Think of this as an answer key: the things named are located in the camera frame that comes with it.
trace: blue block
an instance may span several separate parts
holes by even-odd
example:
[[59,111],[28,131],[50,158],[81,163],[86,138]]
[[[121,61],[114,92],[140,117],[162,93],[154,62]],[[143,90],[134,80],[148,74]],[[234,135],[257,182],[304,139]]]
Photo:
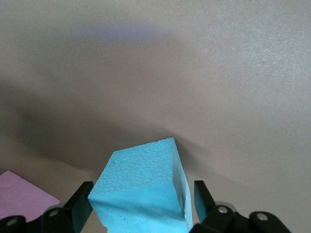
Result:
[[173,138],[116,151],[88,200],[109,233],[188,233],[190,190]]

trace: gray surface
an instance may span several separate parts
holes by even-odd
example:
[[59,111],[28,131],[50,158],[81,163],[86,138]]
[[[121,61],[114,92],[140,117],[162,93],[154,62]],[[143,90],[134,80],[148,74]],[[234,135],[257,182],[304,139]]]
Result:
[[174,136],[190,188],[307,232],[310,37],[310,1],[3,1],[0,167],[65,201]]

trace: silver screw head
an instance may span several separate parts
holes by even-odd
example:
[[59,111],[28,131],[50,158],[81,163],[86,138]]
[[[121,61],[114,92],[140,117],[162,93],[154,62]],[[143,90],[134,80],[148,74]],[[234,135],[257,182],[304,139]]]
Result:
[[59,211],[58,211],[57,209],[56,209],[56,210],[53,210],[52,212],[49,213],[49,216],[50,216],[50,217],[53,217],[53,216],[57,215],[58,212],[59,212]]
[[267,215],[263,214],[263,213],[258,213],[257,214],[257,218],[261,221],[267,221],[268,220],[268,217]]
[[220,206],[220,207],[218,208],[218,211],[219,211],[220,213],[222,213],[222,214],[228,213],[227,208],[225,208],[224,206]]
[[6,223],[6,225],[9,227],[9,226],[14,225],[16,222],[17,222],[17,218],[15,217],[15,218],[11,219],[10,221],[8,221]]

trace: purple block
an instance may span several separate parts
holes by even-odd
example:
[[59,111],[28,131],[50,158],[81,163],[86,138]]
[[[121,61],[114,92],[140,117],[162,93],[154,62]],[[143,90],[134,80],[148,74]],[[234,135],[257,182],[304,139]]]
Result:
[[58,199],[11,171],[0,175],[0,219],[22,215],[30,222],[58,203]]

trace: bolt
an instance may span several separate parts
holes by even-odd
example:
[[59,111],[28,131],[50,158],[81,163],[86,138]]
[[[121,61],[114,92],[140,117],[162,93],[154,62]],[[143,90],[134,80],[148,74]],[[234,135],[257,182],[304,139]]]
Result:
[[49,216],[50,216],[50,217],[53,217],[53,216],[57,215],[58,212],[59,212],[58,209],[56,209],[56,210],[50,212],[50,213],[49,213]]
[[225,208],[224,206],[220,206],[220,207],[218,208],[218,211],[219,211],[220,213],[222,213],[222,214],[228,213],[227,208]]
[[257,218],[261,221],[267,221],[268,220],[268,217],[267,215],[263,214],[263,213],[258,213],[257,214]]
[[6,223],[6,225],[9,227],[9,226],[14,225],[16,222],[17,222],[17,217],[15,217],[15,218],[11,219],[10,221],[8,221]]

